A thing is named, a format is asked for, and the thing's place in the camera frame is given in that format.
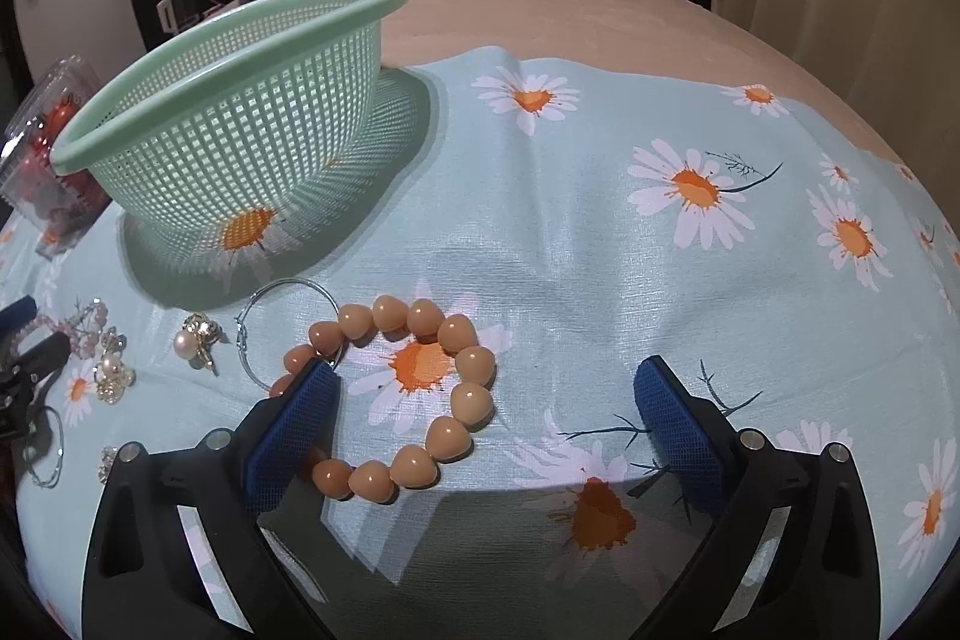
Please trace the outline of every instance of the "basket rim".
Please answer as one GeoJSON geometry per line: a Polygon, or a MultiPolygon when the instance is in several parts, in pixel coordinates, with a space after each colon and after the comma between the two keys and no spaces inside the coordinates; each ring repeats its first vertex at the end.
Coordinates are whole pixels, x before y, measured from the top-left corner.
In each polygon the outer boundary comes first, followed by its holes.
{"type": "Polygon", "coordinates": [[[139,58],[115,76],[86,102],[66,125],[50,150],[57,175],[89,169],[99,161],[172,124],[205,95],[218,95],[236,83],[258,74],[267,64],[289,60],[294,53],[318,49],[364,25],[375,23],[400,9],[407,0],[345,0],[347,5],[312,20],[292,25],[280,33],[248,44],[189,74],[97,125],[110,108],[157,68],[203,41],[225,33],[237,23],[253,22],[283,12],[292,5],[322,4],[336,0],[257,0],[189,28],[139,58]]]}

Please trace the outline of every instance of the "basket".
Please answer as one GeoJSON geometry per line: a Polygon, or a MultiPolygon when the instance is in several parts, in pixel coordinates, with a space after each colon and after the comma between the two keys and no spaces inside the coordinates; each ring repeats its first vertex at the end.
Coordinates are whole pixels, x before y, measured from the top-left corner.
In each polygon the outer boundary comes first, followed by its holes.
{"type": "Polygon", "coordinates": [[[138,60],[56,139],[59,175],[90,169],[159,236],[282,209],[371,108],[380,19],[406,0],[259,0],[138,60]]]}

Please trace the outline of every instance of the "peach bead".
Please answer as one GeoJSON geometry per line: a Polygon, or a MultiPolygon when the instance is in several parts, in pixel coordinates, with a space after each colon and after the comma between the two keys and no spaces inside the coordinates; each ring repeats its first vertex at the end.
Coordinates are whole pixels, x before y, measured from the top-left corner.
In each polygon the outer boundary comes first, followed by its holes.
{"type": "Polygon", "coordinates": [[[330,499],[347,499],[353,493],[350,488],[349,478],[352,475],[353,467],[339,458],[328,458],[314,465],[313,485],[320,493],[330,499]]]}
{"type": "Polygon", "coordinates": [[[449,316],[440,324],[437,332],[440,347],[448,353],[459,353],[462,349],[473,347],[477,343],[477,330],[467,316],[449,316]]]}
{"type": "Polygon", "coordinates": [[[310,344],[321,356],[336,356],[344,343],[344,332],[335,320],[314,323],[307,332],[310,344]]]}
{"type": "Polygon", "coordinates": [[[448,415],[434,418],[426,429],[426,452],[436,461],[453,461],[470,449],[470,432],[464,425],[448,415]]]}
{"type": "Polygon", "coordinates": [[[486,386],[493,379],[496,372],[496,358],[493,351],[481,345],[464,348],[457,354],[454,363],[460,379],[465,383],[476,383],[486,386]]]}
{"type": "Polygon", "coordinates": [[[418,299],[407,311],[407,329],[414,336],[433,336],[443,323],[443,310],[429,299],[418,299]]]}
{"type": "Polygon", "coordinates": [[[373,313],[362,304],[344,304],[337,320],[347,339],[361,339],[373,330],[373,313]]]}
{"type": "Polygon", "coordinates": [[[493,412],[493,396],[476,383],[461,383],[450,391],[450,413],[464,426],[476,426],[493,412]]]}
{"type": "Polygon", "coordinates": [[[323,453],[316,445],[311,445],[306,449],[306,456],[304,456],[304,460],[301,461],[296,475],[298,475],[301,480],[310,480],[313,475],[313,468],[321,461],[326,461],[326,453],[323,453]]]}
{"type": "Polygon", "coordinates": [[[437,480],[437,466],[424,448],[404,445],[390,465],[390,477],[402,488],[424,488],[437,480]]]}
{"type": "Polygon", "coordinates": [[[373,325],[383,333],[400,330],[407,325],[409,309],[395,296],[378,296],[373,302],[373,325]]]}
{"type": "Polygon", "coordinates": [[[288,386],[294,381],[293,375],[284,375],[281,378],[278,378],[274,381],[274,384],[270,386],[270,396],[280,396],[288,386]]]}
{"type": "Polygon", "coordinates": [[[317,357],[317,351],[313,345],[296,345],[290,348],[283,357],[283,368],[291,375],[296,375],[299,370],[304,368],[306,362],[317,357]]]}
{"type": "Polygon", "coordinates": [[[390,479],[390,468],[383,461],[364,461],[350,475],[347,484],[358,497],[383,504],[394,496],[397,486],[390,479]]]}

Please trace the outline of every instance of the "bed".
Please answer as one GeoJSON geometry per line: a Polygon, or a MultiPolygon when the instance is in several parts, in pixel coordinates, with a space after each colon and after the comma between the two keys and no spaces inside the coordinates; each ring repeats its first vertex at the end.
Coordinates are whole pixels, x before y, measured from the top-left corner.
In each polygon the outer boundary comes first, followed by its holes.
{"type": "MultiPolygon", "coordinates": [[[[655,353],[734,427],[851,446],[894,632],[957,538],[960,247],[893,151],[809,74],[683,0],[410,0],[384,22],[383,61],[368,133],[330,172],[339,217],[270,255],[270,273],[342,302],[428,295],[470,314],[497,354],[497,413],[436,488],[339,504],[294,480],[262,519],[337,636],[628,636],[709,528],[671,477],[636,490],[662,467],[631,391],[655,353]],[[680,172],[701,178],[683,192],[699,212],[669,193],[680,172]]],[[[32,293],[56,322],[101,298],[137,374],[104,405],[91,360],[72,359],[45,389],[65,424],[59,483],[19,484],[31,584],[79,636],[103,449],[191,447],[236,425],[263,394],[232,345],[214,377],[170,342],[189,311],[229,324],[259,283],[242,265],[228,290],[161,273],[115,205],[50,263],[36,240],[17,218],[0,237],[3,303],[32,293]]],[[[280,290],[248,319],[254,369],[280,375],[325,316],[280,290]]],[[[341,458],[422,437],[452,373],[402,375],[409,347],[347,354],[325,443],[341,458]]],[[[242,625],[182,515],[216,608],[242,625]]]]}

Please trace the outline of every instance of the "metal screw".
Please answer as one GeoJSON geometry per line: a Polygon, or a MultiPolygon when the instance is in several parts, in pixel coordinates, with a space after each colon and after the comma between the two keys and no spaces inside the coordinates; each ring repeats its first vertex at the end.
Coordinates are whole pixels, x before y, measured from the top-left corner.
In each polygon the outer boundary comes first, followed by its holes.
{"type": "Polygon", "coordinates": [[[839,461],[841,464],[850,458],[850,451],[848,451],[846,445],[843,445],[839,442],[832,442],[827,447],[827,453],[829,453],[830,458],[834,461],[839,461]]]}
{"type": "Polygon", "coordinates": [[[767,444],[767,438],[756,429],[743,429],[740,433],[740,444],[751,451],[758,451],[767,444]]]}
{"type": "Polygon", "coordinates": [[[117,458],[123,461],[123,463],[133,461],[139,455],[140,446],[137,445],[136,442],[128,442],[117,452],[117,458]]]}
{"type": "Polygon", "coordinates": [[[230,444],[229,429],[216,429],[216,431],[210,432],[204,442],[211,451],[223,450],[230,444]]]}

